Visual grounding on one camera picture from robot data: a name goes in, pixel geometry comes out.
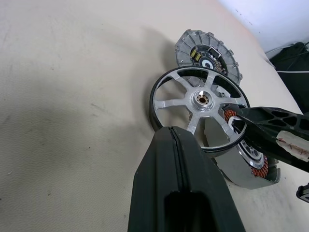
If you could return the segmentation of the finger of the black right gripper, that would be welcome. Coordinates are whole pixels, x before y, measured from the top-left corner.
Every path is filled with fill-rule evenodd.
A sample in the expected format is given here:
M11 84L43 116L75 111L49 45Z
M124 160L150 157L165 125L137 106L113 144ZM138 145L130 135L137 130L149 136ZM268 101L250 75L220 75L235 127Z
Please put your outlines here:
M283 130L287 128L293 131L308 131L309 117L296 114L276 107L248 107L241 108L239 105L228 104L224 110L231 110L247 125L263 127L276 126Z
M233 129L245 130L245 140L258 151L283 162L309 161L309 118L237 117Z

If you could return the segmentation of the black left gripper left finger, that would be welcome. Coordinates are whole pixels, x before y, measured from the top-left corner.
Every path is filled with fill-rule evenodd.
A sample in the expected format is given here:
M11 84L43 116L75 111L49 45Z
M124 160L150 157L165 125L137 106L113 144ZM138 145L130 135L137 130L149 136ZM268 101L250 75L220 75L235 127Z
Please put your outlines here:
M183 232L183 174L178 142L186 130L163 127L155 132L133 180L128 231Z

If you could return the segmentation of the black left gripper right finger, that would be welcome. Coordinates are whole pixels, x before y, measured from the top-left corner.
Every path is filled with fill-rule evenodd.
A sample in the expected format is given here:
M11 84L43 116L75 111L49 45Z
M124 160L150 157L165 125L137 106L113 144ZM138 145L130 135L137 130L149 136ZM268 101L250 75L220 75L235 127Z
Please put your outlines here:
M170 197L172 232L242 232L243 223L227 184L188 131L172 127L182 186Z

